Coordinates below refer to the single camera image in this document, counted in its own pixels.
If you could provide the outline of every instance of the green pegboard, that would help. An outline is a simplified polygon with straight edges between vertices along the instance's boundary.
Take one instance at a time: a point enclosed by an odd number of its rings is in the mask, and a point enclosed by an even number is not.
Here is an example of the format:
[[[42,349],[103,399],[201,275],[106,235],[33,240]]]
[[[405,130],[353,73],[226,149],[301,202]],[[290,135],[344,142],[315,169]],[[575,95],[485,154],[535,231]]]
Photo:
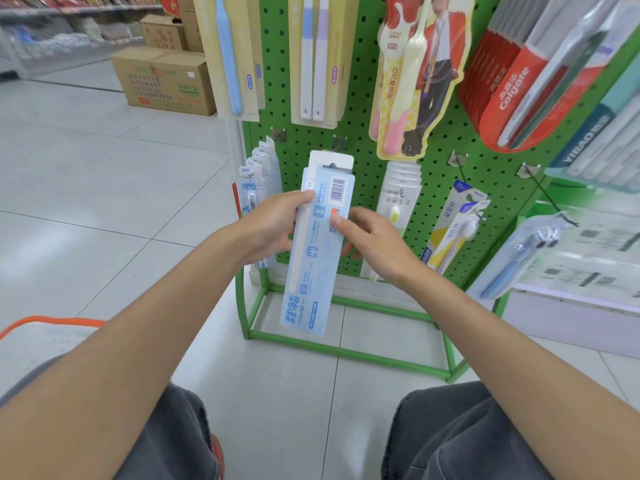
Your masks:
[[[472,19],[471,54],[499,1],[476,0]],[[356,190],[352,205],[375,209],[387,162],[377,158],[376,144],[370,140],[368,130],[378,67],[379,49],[376,37],[385,16],[385,0],[360,0],[349,96],[344,116],[335,130],[321,130],[291,123],[287,0],[260,0],[260,10],[267,103],[266,108],[260,112],[260,123],[243,124],[247,152],[250,153],[252,148],[258,146],[258,142],[270,133],[271,128],[285,128],[287,141],[277,143],[277,150],[283,188],[284,191],[290,191],[300,188],[302,170],[307,166],[311,150],[331,149],[334,134],[348,137],[348,149],[345,153],[355,157],[353,174],[356,177]],[[447,277],[453,283],[464,286],[494,243],[508,231],[514,218],[526,212],[535,202],[538,191],[532,179],[515,176],[521,163],[546,167],[620,76],[639,48],[640,30],[628,40],[556,132],[537,147],[520,153],[495,153],[487,148],[476,134],[456,90],[444,118],[429,137],[426,156],[418,160],[422,166],[423,189],[404,234],[405,242],[415,254],[422,254],[454,180],[461,177],[457,168],[447,165],[451,152],[455,150],[460,155],[468,153],[470,157],[463,168],[465,177],[470,184],[489,193],[492,204],[485,212],[486,221],[476,238],[460,250],[447,271]],[[279,255],[278,261],[288,262],[288,253]],[[338,272],[357,276],[360,266],[360,262],[343,258]]]

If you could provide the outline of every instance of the forearm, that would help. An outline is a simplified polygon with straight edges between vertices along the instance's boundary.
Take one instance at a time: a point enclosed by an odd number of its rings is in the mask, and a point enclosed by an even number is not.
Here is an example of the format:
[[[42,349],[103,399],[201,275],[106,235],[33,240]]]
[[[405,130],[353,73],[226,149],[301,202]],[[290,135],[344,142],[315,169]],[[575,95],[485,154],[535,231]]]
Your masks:
[[[241,268],[234,226],[210,236],[0,410],[4,477],[113,477]]]
[[[640,415],[417,263],[403,288],[436,320],[557,480],[640,477]]]

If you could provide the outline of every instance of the green display rack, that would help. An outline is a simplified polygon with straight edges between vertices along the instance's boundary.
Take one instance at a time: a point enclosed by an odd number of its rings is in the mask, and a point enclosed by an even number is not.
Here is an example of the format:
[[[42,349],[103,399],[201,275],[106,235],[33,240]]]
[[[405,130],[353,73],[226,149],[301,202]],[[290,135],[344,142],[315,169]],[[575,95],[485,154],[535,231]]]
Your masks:
[[[473,44],[471,54],[484,33],[500,0],[476,0],[472,18]],[[387,167],[386,161],[376,157],[376,144],[368,135],[371,104],[379,49],[376,40],[378,28],[385,17],[385,0],[360,0],[355,46],[351,65],[351,80],[346,110],[338,128],[320,128],[293,125],[289,97],[289,30],[287,0],[260,0],[262,30],[262,55],[266,86],[266,108],[260,111],[259,123],[243,123],[247,153],[258,146],[273,130],[283,132],[285,141],[277,143],[284,191],[300,188],[302,170],[307,166],[311,150],[332,149],[334,137],[347,140],[345,153],[355,157],[353,174],[356,189],[352,205],[375,209],[380,184]],[[540,192],[532,178],[517,177],[525,162],[527,165],[546,167],[557,152],[582,124],[594,106],[602,99],[628,62],[640,50],[640,30],[636,31],[620,49],[612,62],[587,91],[580,103],[569,113],[556,132],[540,145],[520,153],[495,153],[487,148],[476,134],[467,113],[460,104],[457,90],[454,92],[444,118],[432,131],[426,156],[418,160],[422,167],[423,189],[404,233],[404,240],[417,256],[422,254],[436,220],[446,201],[455,179],[463,179],[460,169],[447,164],[450,154],[469,154],[463,167],[469,184],[488,193],[492,204],[484,213],[486,222],[480,227],[473,241],[466,243],[449,266],[446,277],[462,289],[468,288],[484,268],[492,251],[504,241],[516,217],[526,215]],[[278,255],[278,262],[288,263],[289,254]],[[339,274],[358,276],[361,262],[349,258],[340,260]],[[395,365],[404,369],[421,371],[451,382],[468,366],[466,362],[455,364],[452,346],[444,337],[449,370],[437,369],[416,363],[365,354],[357,351],[330,347],[307,340],[290,339],[276,334],[251,330],[251,325],[262,298],[268,291],[282,291],[282,287],[269,282],[268,273],[260,272],[261,288],[258,300],[247,316],[244,305],[243,275],[236,277],[238,313],[245,339],[264,339],[281,344],[331,353],[368,362]],[[501,314],[507,298],[496,303],[494,311]],[[426,314],[408,312],[399,308],[374,305],[347,298],[333,297],[334,303],[355,306],[376,312],[398,315],[433,323]]]

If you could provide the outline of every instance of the person's right hand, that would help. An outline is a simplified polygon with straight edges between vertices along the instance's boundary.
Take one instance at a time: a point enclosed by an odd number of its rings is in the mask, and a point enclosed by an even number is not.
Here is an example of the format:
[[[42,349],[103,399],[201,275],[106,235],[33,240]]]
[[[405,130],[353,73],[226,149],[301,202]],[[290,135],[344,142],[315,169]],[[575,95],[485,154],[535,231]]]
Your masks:
[[[349,240],[343,256],[355,248],[354,259],[364,257],[376,273],[398,288],[403,287],[412,267],[422,264],[389,219],[372,210],[352,207],[348,219],[332,215],[331,225]]]

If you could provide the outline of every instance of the red jacket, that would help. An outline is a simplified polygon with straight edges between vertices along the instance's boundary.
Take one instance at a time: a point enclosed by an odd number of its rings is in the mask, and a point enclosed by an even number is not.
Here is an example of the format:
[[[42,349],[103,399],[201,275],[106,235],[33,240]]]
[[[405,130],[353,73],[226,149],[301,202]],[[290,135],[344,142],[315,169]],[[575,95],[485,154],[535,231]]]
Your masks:
[[[422,89],[424,87],[424,75],[425,72],[427,72],[427,65],[432,55],[431,51],[433,50],[433,35],[435,33],[435,28],[436,24],[432,23],[424,29],[424,37],[427,39],[429,48],[424,56],[424,60],[422,61],[422,66],[420,67],[420,74],[415,86],[416,89]],[[457,72],[460,69],[462,56],[465,53],[465,46],[467,44],[467,17],[461,11],[449,12],[449,44],[451,67],[453,68],[453,71],[456,72],[454,77],[455,80],[458,78]]]

